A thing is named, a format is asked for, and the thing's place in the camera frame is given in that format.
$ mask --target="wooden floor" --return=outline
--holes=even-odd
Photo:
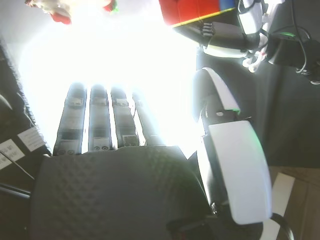
[[[320,239],[320,168],[270,167],[272,182],[280,173],[295,177],[285,215],[296,240]],[[280,230],[277,240],[286,240]]]

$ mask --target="red and blue object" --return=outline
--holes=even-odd
[[[235,0],[159,0],[164,22],[174,27],[231,11]]]

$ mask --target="sticker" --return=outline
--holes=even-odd
[[[43,141],[43,139],[39,135],[36,127],[32,127],[30,129],[18,134],[18,137],[21,139],[21,141],[24,143],[24,145],[26,145],[26,147],[29,149],[30,152],[45,145],[45,142]]]
[[[17,161],[25,156],[24,153],[18,148],[18,146],[11,139],[1,143],[0,150],[13,161]],[[5,156],[3,156],[0,153],[0,170],[10,165],[11,163],[12,163],[11,161],[9,161]]]

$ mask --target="plush toy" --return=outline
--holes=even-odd
[[[104,8],[107,12],[117,11],[117,0],[90,0],[90,4]],[[50,14],[55,22],[71,24],[72,12],[86,0],[26,0],[25,4],[30,7],[40,8],[46,14]]]

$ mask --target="black fabric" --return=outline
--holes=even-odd
[[[290,4],[287,0],[279,6],[272,29],[292,25]],[[320,1],[295,0],[295,7],[298,25],[320,42]],[[228,23],[234,20],[231,14],[219,18]],[[320,167],[320,85],[310,84],[291,67],[264,62],[256,73],[250,73],[242,59],[200,52],[197,69],[202,67],[210,67],[222,77],[241,108],[240,117],[252,117],[269,165]]]
[[[124,147],[43,161],[31,240],[168,240],[171,221],[211,213],[177,147]]]

